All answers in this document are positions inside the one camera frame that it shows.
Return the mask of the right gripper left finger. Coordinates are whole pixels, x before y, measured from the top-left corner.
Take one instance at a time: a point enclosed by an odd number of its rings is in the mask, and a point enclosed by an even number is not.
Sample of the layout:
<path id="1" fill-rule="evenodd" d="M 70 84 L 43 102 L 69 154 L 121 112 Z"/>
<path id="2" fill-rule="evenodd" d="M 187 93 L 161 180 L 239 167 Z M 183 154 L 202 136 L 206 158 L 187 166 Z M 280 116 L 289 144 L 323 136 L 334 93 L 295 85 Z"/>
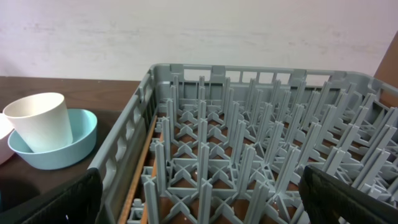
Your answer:
<path id="1" fill-rule="evenodd" d="M 103 184 L 97 168 L 1 212 L 1 223 L 94 223 Z"/>

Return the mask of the cream cup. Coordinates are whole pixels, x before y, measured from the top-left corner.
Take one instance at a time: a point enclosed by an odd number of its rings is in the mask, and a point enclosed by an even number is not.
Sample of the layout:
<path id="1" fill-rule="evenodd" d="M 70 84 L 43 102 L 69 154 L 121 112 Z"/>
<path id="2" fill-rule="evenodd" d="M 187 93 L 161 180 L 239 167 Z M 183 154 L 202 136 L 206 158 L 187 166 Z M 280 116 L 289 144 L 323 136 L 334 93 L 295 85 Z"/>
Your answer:
<path id="1" fill-rule="evenodd" d="M 65 97 L 38 93 L 13 101 L 3 114 L 33 152 L 47 152 L 73 142 Z"/>

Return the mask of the pink bowl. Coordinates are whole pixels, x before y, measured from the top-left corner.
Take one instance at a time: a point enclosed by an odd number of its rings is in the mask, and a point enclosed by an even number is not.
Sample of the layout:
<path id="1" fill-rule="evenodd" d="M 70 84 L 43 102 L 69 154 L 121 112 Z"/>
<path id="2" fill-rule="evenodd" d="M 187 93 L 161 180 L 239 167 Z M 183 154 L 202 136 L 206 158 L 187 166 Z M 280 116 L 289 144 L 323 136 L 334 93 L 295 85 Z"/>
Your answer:
<path id="1" fill-rule="evenodd" d="M 5 163 L 8 159 L 10 159 L 14 155 L 14 151 L 8 146 L 8 138 L 9 135 L 14 130 L 12 124 L 6 118 L 5 115 L 1 113 L 0 118 L 0 164 Z"/>

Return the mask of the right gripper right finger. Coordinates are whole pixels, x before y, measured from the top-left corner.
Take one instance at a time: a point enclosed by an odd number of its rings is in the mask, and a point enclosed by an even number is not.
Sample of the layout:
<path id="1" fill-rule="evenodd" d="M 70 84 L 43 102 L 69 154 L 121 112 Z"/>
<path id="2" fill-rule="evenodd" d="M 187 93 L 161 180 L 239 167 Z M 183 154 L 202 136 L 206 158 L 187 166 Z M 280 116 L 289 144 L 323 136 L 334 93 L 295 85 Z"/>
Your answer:
<path id="1" fill-rule="evenodd" d="M 397 223 L 397 209 L 314 166 L 304 168 L 298 189 L 311 223 Z"/>

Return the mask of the light blue bowl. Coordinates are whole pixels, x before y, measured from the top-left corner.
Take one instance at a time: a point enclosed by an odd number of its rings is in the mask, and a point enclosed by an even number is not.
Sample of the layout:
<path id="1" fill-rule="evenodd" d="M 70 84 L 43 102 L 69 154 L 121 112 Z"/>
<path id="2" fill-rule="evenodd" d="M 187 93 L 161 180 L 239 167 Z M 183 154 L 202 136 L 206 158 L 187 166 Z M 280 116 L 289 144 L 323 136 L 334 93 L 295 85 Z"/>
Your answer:
<path id="1" fill-rule="evenodd" d="M 33 152 L 16 131 L 8 140 L 8 146 L 29 165 L 40 170 L 56 170 L 72 166 L 94 149 L 98 119 L 96 115 L 84 109 L 69 109 L 68 115 L 72 128 L 73 142 L 65 147 L 47 152 Z"/>

